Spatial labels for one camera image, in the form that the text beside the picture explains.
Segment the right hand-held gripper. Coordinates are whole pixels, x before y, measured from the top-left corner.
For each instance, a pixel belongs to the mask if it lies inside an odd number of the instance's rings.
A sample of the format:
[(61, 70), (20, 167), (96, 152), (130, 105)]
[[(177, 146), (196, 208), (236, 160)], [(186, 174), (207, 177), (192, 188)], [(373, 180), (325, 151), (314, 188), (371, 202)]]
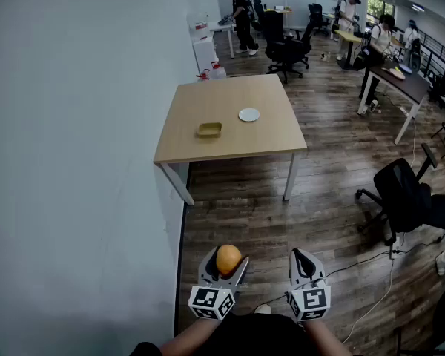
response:
[(323, 264), (313, 254), (293, 248), (289, 256), (287, 302), (297, 322), (321, 319), (331, 308), (331, 287), (324, 280)]

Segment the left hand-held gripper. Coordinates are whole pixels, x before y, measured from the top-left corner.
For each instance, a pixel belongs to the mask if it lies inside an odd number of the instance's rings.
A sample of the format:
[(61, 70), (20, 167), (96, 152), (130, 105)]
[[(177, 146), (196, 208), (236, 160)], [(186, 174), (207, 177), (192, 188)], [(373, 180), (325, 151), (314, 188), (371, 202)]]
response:
[(233, 309), (237, 287), (243, 281), (249, 257), (244, 257), (227, 277), (220, 278), (217, 268), (219, 246), (212, 248), (201, 261), (198, 268), (198, 284), (192, 286), (188, 306), (198, 318), (223, 320)]

